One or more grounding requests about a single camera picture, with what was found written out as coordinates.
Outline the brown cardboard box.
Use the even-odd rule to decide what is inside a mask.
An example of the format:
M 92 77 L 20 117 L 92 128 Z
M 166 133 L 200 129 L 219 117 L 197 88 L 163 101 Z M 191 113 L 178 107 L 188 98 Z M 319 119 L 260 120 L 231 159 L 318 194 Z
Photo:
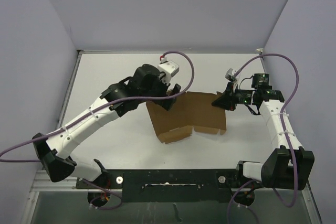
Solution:
M 176 98 L 170 110 L 152 101 L 146 103 L 155 134 L 164 144 L 180 141 L 192 133 L 223 135 L 226 130 L 225 110 L 212 106 L 220 93 L 186 92 Z

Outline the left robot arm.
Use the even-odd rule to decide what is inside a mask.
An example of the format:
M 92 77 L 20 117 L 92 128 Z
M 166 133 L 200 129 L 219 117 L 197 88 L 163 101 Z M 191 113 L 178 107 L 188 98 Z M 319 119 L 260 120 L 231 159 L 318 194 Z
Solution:
M 156 97 L 156 104 L 169 110 L 175 98 L 168 96 L 179 93 L 176 84 L 168 90 L 170 81 L 179 71 L 173 61 L 157 67 L 143 64 L 133 76 L 110 85 L 85 111 L 54 132 L 53 136 L 33 143 L 38 159 L 52 182 L 59 182 L 72 176 L 84 178 L 95 188 L 107 181 L 107 171 L 97 159 L 85 160 L 72 153 L 84 140 L 101 127 L 135 110 L 144 97 Z

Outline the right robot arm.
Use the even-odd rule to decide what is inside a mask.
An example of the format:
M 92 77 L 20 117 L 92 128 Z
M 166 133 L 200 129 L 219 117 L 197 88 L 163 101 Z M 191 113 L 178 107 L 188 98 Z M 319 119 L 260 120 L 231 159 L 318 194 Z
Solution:
M 225 77 L 229 81 L 226 89 L 212 106 L 227 111 L 234 111 L 238 104 L 247 108 L 256 106 L 257 111 L 250 112 L 264 119 L 274 149 L 264 163 L 240 161 L 233 174 L 234 182 L 244 187 L 254 179 L 267 188 L 293 189 L 296 179 L 298 190 L 303 190 L 314 164 L 314 155 L 303 148 L 293 132 L 289 115 L 281 111 L 285 103 L 281 91 L 269 85 L 269 75 L 265 73 L 251 77 L 250 90 L 239 88 L 236 70 L 229 69 Z

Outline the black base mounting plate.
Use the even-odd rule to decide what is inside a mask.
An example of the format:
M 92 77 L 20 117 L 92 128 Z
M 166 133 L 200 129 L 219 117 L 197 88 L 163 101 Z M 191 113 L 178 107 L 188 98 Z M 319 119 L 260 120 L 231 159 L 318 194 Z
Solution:
M 108 177 L 76 189 L 92 192 L 95 185 L 121 193 L 123 203 L 229 202 L 248 179 L 235 169 L 110 169 Z

